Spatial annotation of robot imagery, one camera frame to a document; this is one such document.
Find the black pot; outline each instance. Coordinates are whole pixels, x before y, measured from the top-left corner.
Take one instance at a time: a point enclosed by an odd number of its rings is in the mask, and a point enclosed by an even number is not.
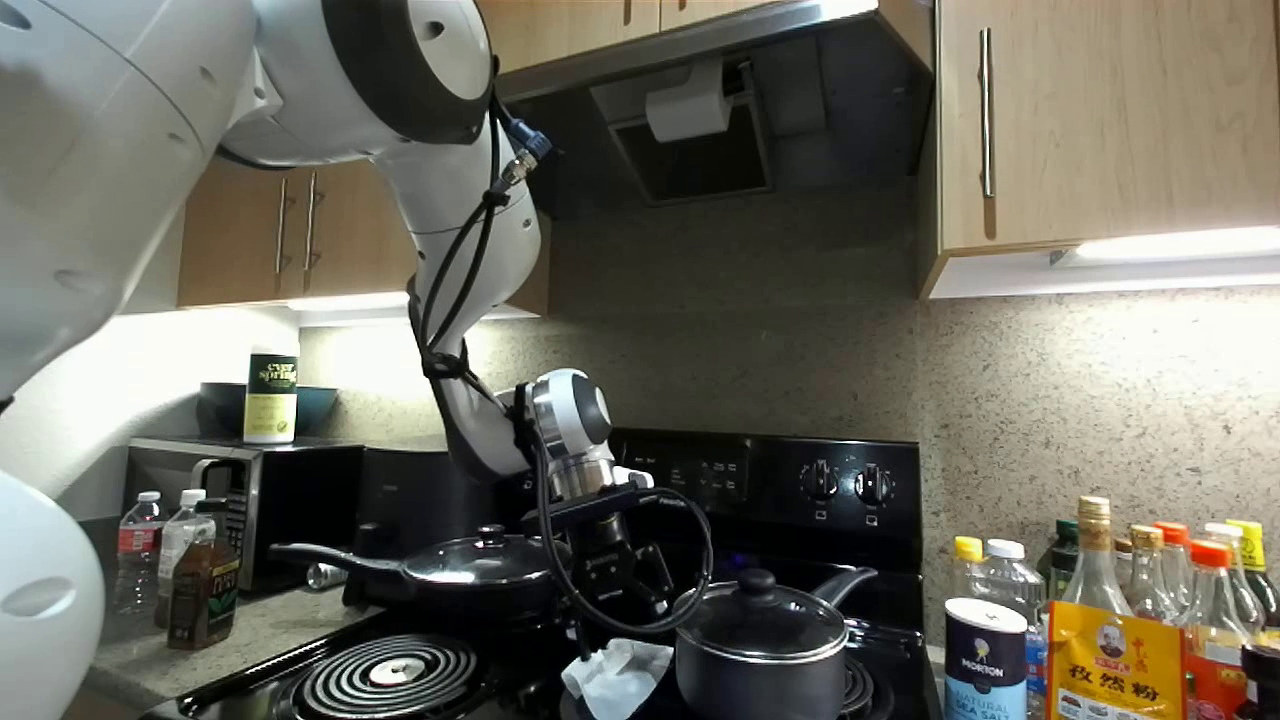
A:
[[[824,601],[747,570],[716,586],[678,631],[678,688],[714,720],[836,720],[843,701],[840,597],[869,572],[824,586]]]
[[[483,525],[477,538],[446,541],[442,549],[373,559],[326,544],[274,544],[276,559],[335,566],[368,582],[373,601],[383,603],[543,603],[555,597],[555,577],[535,544],[509,538],[501,525]]]

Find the kitchen counter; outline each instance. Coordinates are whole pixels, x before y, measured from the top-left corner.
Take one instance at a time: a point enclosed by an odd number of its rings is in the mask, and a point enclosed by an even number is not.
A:
[[[169,650],[165,631],[149,619],[128,626],[110,617],[99,653],[70,717],[99,720],[110,708],[137,717],[160,701],[373,617],[373,610],[346,610],[342,597],[346,591],[334,588],[246,601],[233,637],[199,653]]]

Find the range hood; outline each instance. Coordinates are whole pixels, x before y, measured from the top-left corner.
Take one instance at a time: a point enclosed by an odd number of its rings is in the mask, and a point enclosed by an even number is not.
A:
[[[593,52],[515,74],[515,114],[555,146],[535,202],[574,216],[907,181],[927,135],[933,74],[876,14],[785,10],[611,50],[633,63]]]

